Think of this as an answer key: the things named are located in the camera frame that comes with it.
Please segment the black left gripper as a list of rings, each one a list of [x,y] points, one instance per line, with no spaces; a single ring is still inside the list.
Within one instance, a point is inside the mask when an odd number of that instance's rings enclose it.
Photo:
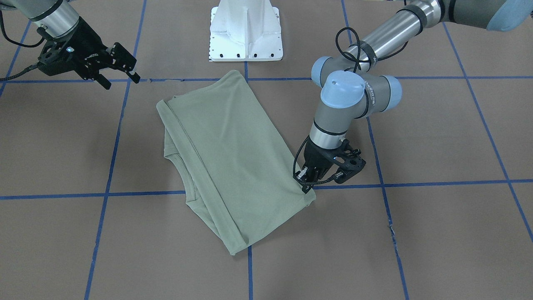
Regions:
[[[333,154],[340,148],[325,149],[308,140],[304,149],[304,173],[297,173],[296,180],[301,190],[307,194],[317,179],[322,179],[333,165]]]

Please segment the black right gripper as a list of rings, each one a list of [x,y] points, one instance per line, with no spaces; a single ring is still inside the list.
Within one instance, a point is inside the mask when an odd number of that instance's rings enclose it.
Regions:
[[[95,62],[95,59],[105,56],[103,53],[107,47],[84,19],[78,19],[77,25],[68,34],[52,41],[68,42],[70,45],[68,51],[74,51],[80,63],[79,68],[74,72],[81,78],[91,79],[106,90],[110,90],[112,83],[100,74],[102,67]],[[140,76],[135,71],[137,59],[122,44],[115,42],[106,52],[111,59],[109,68],[124,72],[135,84],[140,82]]]

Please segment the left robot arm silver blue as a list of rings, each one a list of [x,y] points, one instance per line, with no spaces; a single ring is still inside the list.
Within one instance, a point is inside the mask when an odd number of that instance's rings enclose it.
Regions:
[[[451,22],[508,32],[532,15],[531,0],[407,0],[390,19],[354,42],[339,57],[320,57],[311,79],[320,87],[318,104],[308,137],[299,148],[304,165],[294,179],[304,193],[328,182],[344,183],[365,167],[361,152],[352,148],[346,133],[354,119],[396,107],[402,98],[399,80],[371,71],[402,51],[407,42],[438,23]]]

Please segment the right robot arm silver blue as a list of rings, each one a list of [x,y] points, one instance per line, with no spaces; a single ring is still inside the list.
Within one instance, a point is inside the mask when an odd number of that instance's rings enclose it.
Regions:
[[[124,72],[131,81],[139,83],[135,57],[119,42],[105,46],[67,0],[2,0],[1,10],[19,10],[37,26],[44,45],[37,63],[2,80],[13,80],[36,69],[48,76],[73,71],[84,80],[110,89],[112,84],[100,73],[109,68]]]

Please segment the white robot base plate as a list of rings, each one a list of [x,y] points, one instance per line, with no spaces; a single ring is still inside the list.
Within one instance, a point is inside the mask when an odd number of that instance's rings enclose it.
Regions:
[[[280,13],[269,0],[221,0],[211,9],[211,62],[280,61]]]

